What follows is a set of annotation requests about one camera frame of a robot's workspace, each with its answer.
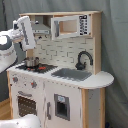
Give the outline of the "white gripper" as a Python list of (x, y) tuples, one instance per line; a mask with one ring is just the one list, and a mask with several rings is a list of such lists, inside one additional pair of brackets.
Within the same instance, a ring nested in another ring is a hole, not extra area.
[(35, 40), (28, 16), (23, 16), (13, 21), (12, 39), (20, 42), (24, 51), (35, 48)]

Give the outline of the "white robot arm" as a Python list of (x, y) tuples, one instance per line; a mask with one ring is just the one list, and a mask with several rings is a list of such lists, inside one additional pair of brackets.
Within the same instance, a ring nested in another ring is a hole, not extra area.
[(31, 21), (28, 16), (14, 20), (12, 29), (0, 32), (0, 73), (16, 63), (15, 43), (21, 43), (23, 51), (35, 48)]

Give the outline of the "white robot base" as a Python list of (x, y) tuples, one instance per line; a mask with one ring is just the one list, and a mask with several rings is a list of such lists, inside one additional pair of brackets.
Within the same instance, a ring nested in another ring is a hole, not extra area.
[(41, 128), (36, 115), (28, 114), (18, 119), (0, 120), (0, 128)]

